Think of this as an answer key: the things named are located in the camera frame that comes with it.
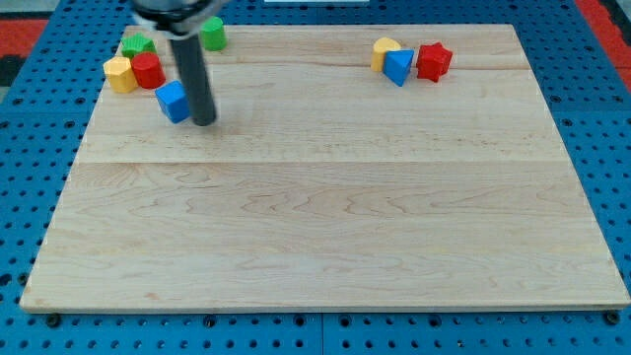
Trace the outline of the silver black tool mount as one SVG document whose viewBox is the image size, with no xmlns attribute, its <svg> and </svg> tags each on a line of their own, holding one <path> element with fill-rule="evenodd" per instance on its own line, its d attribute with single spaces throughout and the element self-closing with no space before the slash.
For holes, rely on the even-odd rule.
<svg viewBox="0 0 631 355">
<path fill-rule="evenodd" d="M 230 0 L 132 0 L 135 22 L 167 38 L 188 38 Z"/>
</svg>

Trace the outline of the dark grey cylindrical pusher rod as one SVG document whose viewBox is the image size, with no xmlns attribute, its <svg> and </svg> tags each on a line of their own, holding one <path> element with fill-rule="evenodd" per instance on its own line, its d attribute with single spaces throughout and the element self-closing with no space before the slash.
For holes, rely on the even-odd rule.
<svg viewBox="0 0 631 355">
<path fill-rule="evenodd" d="M 170 46 L 193 123 L 211 125 L 217 119 L 217 110 L 198 36 L 171 39 Z"/>
</svg>

